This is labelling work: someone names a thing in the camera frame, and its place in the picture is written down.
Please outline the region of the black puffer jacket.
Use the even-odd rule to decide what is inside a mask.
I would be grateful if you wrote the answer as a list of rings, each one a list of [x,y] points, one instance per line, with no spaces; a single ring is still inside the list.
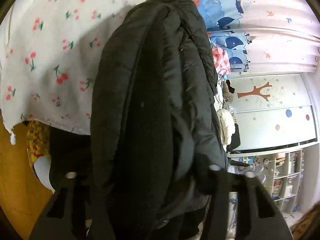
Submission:
[[[132,8],[103,48],[91,115],[91,239],[188,239],[210,200],[210,164],[227,157],[217,73],[192,0]]]

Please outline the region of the white bookshelf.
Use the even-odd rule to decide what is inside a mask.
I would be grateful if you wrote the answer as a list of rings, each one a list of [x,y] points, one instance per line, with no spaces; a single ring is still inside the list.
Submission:
[[[278,209],[285,215],[295,213],[303,179],[304,152],[281,152],[232,158],[242,166],[229,165],[228,171],[243,174],[252,171],[267,190]]]

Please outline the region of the white wardrobe with tree sticker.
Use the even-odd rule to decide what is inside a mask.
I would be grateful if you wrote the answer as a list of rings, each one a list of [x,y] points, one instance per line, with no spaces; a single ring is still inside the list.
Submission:
[[[317,141],[312,103],[300,74],[231,79],[240,145],[234,153],[277,150]]]

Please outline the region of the pink red patterned cloth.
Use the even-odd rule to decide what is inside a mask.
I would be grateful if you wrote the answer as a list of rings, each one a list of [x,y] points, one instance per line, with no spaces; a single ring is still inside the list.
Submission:
[[[212,55],[217,74],[229,75],[231,73],[231,67],[227,51],[220,47],[213,46]]]

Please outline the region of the cherry print bed sheet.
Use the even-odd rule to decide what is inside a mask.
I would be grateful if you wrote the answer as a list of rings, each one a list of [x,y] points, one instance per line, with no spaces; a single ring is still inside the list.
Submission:
[[[37,120],[90,133],[101,53],[127,12],[147,0],[16,0],[1,23],[5,129]]]

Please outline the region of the pink sheer curtain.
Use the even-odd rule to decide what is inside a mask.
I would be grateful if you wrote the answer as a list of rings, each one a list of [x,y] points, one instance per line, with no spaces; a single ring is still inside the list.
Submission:
[[[319,20],[306,0],[240,0],[240,4],[247,72],[316,71]]]

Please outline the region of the blue whale print curtain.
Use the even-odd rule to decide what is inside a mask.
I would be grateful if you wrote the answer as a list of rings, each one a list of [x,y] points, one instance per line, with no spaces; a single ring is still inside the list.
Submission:
[[[227,52],[231,72],[249,70],[246,45],[249,33],[240,26],[244,7],[242,0],[193,0],[202,16],[212,46]]]

